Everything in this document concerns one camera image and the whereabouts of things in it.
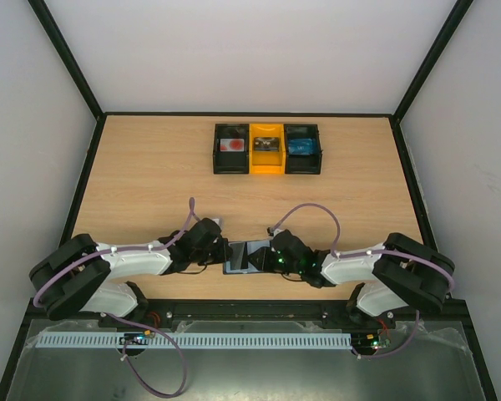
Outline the black VIP card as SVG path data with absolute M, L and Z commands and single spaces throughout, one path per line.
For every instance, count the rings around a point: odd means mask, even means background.
M 255 137 L 253 150 L 255 152 L 279 152 L 281 140 L 279 137 Z
M 233 250 L 230 259 L 230 270 L 232 272 L 246 272 L 249 267 L 247 243 L 233 242 L 230 243 L 230 247 Z

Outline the navy blue card holder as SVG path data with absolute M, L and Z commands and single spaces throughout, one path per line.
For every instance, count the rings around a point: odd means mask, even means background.
M 271 242 L 233 241 L 229 243 L 232 254 L 223 264 L 225 275 L 243 275 L 257 273 L 273 273 L 271 259 Z

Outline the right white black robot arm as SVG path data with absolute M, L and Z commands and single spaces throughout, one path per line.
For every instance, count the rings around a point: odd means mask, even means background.
M 360 250 L 318 251 L 284 230 L 268 246 L 250 253 L 248 261 L 259 272 L 297 274 L 314 288 L 356 282 L 347 316 L 357 327 L 402 307 L 441 312 L 446 295 L 455 287 L 454 263 L 401 233 Z

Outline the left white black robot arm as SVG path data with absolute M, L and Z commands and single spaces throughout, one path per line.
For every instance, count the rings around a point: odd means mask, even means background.
M 36 291 L 33 304 L 53 321 L 93 312 L 137 322 L 148 301 L 130 277 L 161 277 L 182 273 L 192 264 L 227 262 L 232 250 L 221 232 L 216 220 L 203 218 L 144 244 L 110 245 L 89 234 L 77 235 L 29 272 Z

